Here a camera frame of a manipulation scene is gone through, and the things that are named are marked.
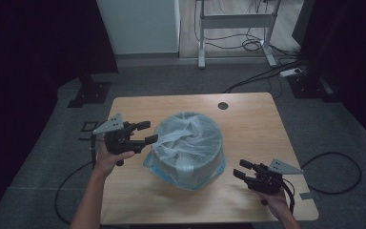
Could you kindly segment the desk with white metal frame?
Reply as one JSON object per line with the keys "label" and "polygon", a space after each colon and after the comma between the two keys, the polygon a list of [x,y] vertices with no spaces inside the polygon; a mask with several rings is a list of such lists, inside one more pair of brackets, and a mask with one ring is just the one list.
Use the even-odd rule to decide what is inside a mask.
{"label": "desk with white metal frame", "polygon": [[260,41],[261,50],[264,52],[267,62],[271,68],[278,66],[270,47],[271,38],[275,27],[275,21],[278,16],[278,10],[281,0],[275,0],[274,9],[271,13],[250,13],[250,14],[228,14],[228,15],[207,15],[205,13],[205,0],[200,2],[199,14],[199,46],[197,66],[203,70],[206,66],[205,58],[205,30],[213,29],[244,29],[244,28],[262,28],[266,29],[264,38]]}

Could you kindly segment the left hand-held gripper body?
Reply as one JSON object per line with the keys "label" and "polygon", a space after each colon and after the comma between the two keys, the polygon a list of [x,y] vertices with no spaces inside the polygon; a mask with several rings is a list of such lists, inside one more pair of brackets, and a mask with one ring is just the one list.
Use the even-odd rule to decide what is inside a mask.
{"label": "left hand-held gripper body", "polygon": [[131,133],[136,130],[137,123],[123,121],[121,114],[116,114],[93,130],[94,135],[103,134],[107,150],[115,155],[133,151],[140,154],[144,147],[142,140],[131,140]]}

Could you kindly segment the dark curtain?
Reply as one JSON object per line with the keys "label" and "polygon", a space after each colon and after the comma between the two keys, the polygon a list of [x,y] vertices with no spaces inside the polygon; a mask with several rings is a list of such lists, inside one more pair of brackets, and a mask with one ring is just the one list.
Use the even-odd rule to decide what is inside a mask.
{"label": "dark curtain", "polygon": [[312,84],[324,74],[338,100],[366,130],[366,0],[303,0],[300,55]]}
{"label": "dark curtain", "polygon": [[0,94],[117,71],[98,0],[0,0]]}

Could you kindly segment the white cabinet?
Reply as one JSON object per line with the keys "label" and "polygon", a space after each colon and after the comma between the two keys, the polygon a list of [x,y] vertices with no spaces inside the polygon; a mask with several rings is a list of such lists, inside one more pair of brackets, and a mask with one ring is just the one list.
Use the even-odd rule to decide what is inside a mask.
{"label": "white cabinet", "polygon": [[178,0],[96,0],[114,54],[178,53]]}

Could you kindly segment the white power strip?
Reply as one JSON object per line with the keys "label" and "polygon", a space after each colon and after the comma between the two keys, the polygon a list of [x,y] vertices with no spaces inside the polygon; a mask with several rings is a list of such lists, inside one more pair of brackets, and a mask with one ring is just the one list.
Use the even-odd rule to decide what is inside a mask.
{"label": "white power strip", "polygon": [[289,70],[280,72],[279,76],[280,77],[288,77],[288,76],[296,75],[296,74],[299,74],[299,73],[302,73],[302,70],[299,69],[299,68],[294,68],[294,69],[289,69]]}

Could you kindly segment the person's left hand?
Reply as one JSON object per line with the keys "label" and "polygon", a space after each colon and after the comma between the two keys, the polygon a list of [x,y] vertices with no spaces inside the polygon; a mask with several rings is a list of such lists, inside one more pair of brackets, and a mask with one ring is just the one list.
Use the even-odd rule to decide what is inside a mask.
{"label": "person's left hand", "polygon": [[91,176],[95,179],[105,180],[112,172],[117,162],[128,159],[132,156],[134,156],[133,151],[121,153],[119,155],[112,154],[107,150],[104,143],[100,143],[96,163]]}

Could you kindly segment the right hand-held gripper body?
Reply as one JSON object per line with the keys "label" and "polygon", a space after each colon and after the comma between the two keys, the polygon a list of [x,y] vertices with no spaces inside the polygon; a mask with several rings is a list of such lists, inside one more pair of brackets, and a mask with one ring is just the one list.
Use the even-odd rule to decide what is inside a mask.
{"label": "right hand-held gripper body", "polygon": [[284,175],[300,175],[303,171],[286,162],[274,158],[269,166],[263,163],[251,164],[256,176],[248,180],[248,187],[259,193],[277,194],[283,186]]}

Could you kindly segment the person's right hand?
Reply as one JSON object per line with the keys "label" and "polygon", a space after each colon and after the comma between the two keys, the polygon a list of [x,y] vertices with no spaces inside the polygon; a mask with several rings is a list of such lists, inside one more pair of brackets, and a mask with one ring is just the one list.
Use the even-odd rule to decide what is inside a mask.
{"label": "person's right hand", "polygon": [[257,192],[257,194],[267,201],[271,213],[280,221],[284,221],[292,216],[292,213],[287,205],[287,199],[283,189],[278,193],[267,195]]}

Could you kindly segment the black stand base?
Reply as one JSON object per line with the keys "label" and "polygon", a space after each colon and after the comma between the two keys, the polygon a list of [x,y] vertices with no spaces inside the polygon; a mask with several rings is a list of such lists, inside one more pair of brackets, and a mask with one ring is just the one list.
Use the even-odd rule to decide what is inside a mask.
{"label": "black stand base", "polygon": [[95,82],[90,74],[79,77],[81,87],[69,108],[81,108],[84,104],[103,104],[110,91],[111,82]]}
{"label": "black stand base", "polygon": [[336,84],[331,84],[325,77],[314,81],[307,76],[290,76],[288,82],[295,98],[321,99],[327,103],[339,101]]}

